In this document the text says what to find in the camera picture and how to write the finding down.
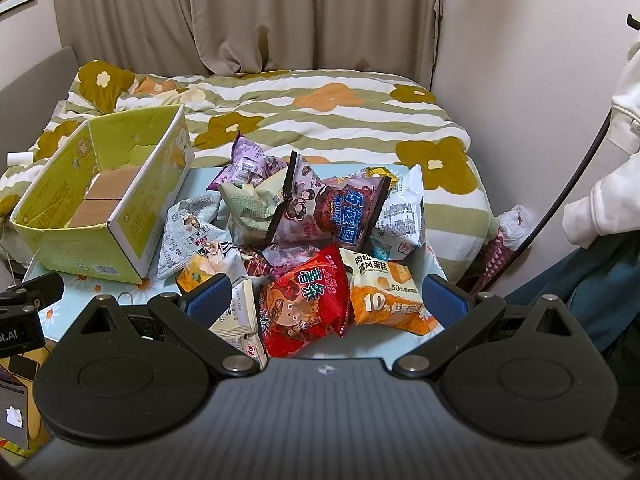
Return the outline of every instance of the orange snack bag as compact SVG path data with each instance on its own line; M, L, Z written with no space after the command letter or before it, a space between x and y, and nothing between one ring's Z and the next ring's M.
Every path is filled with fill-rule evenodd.
M350 293L356 324L382 324L415 335L438 326L407 267L347 249L340 249L340 256L353 273Z

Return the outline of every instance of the beige curtain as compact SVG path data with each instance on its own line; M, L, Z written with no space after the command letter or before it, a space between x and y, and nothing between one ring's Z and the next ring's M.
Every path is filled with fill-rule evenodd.
M281 68L431 79L436 0L54 0L63 44L135 72Z

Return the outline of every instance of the light blue table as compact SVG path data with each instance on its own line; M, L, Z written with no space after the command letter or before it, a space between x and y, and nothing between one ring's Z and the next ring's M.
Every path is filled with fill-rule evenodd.
M318 164L313 167L320 178L327 178L330 176L345 176L359 170L362 166L359 164ZM396 175L401 175L408 171L404 166L390 165L386 167ZM177 201L207 193L207 186L219 171L220 168L190 170L178 194ZM225 207L222 206L216 224L224 228L226 225L225 218L226 211ZM112 294L115 297L120 297L120 303L125 305L146 303L150 298L164 291L178 292L178 288L175 285L175 276L165 280L154 278L158 270L158 257L159 247L149 269L148 276L150 278L145 280L142 286L97 280L95 278L82 279L79 276L62 274L65 280L65 292L62 299L50 308L40 312L40 320L45 337L55 342L59 341L82 309L96 294ZM406 260L406 264L411 269L417 284L422 283L423 277L432 272L444 276L435 259L431 257L428 251L414 251L414 254ZM25 280L30 280L46 272L49 271L34 259L27 270ZM350 326L344 338L331 334L309 345L298 355L302 358L381 357L388 366L391 366L396 358L430 339L435 333L418 337L380 325Z

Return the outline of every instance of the bed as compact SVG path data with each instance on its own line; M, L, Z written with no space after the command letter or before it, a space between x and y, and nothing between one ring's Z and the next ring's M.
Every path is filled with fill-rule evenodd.
M28 107L30 91L23 99ZM467 132L433 94L409 79L351 70L167 78L101 60L81 66L66 99L53 103L49 123L29 149L34 163L8 168L2 176L0 219L86 118L164 104L184 105L196 168L227 164L238 133L268 155L287 158L296 150L315 164L419 164L428 240L452 282L495 234L484 187L466 154Z

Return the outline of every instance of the gray ribbed surface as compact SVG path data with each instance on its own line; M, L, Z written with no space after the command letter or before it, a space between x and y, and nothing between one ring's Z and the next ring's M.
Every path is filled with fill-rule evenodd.
M223 383L172 434L111 450L56 440L21 472L29 480L618 480L630 469L590 439L553 449L491 441L452 418L427 383L395 379L378 360L272 359L254 378Z

